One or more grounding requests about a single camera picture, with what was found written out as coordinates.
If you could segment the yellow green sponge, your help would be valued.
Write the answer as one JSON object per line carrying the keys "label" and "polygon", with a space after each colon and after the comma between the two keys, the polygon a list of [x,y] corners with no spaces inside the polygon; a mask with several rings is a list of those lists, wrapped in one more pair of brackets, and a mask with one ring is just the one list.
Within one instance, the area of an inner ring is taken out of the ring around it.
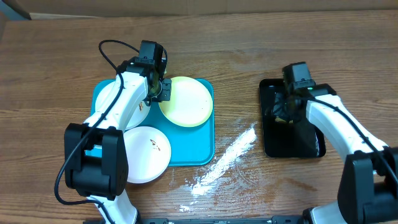
{"label": "yellow green sponge", "polygon": [[293,124],[293,118],[291,116],[275,116],[274,121],[277,123]]}

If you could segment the yellow-green plate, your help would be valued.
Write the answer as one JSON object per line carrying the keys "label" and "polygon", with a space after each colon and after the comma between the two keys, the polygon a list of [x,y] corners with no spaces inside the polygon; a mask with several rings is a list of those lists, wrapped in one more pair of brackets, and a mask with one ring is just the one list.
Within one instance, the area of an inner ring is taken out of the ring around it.
{"label": "yellow-green plate", "polygon": [[171,81],[170,100],[159,103],[164,116],[185,128],[205,123],[213,111],[213,98],[205,85],[190,77],[173,77]]}

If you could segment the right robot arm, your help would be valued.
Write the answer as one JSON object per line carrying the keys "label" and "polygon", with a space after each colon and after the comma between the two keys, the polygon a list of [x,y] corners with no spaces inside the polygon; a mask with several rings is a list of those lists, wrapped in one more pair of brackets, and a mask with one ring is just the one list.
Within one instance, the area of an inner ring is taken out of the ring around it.
{"label": "right robot arm", "polygon": [[328,84],[316,84],[305,62],[282,69],[286,97],[276,105],[304,114],[344,164],[337,200],[308,208],[302,223],[380,223],[397,219],[397,148],[372,135]]}

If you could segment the white plate with stain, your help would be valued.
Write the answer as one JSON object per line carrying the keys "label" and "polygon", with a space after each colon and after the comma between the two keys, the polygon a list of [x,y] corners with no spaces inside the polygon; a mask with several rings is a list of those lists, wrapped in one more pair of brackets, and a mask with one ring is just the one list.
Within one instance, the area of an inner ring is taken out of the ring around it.
{"label": "white plate with stain", "polygon": [[149,126],[139,126],[124,133],[127,181],[144,184],[160,177],[171,160],[171,145],[166,135]]}

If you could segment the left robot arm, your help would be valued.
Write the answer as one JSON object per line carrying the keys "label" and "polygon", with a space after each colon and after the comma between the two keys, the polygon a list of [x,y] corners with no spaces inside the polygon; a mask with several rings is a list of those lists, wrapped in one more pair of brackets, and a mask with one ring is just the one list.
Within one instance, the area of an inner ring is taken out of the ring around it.
{"label": "left robot arm", "polygon": [[60,203],[92,203],[102,223],[140,221],[125,190],[129,166],[124,132],[140,105],[168,101],[171,95],[171,81],[164,78],[167,51],[149,40],[136,51],[135,57],[113,66],[115,83],[99,110],[83,123],[67,126],[65,161],[54,183]]}

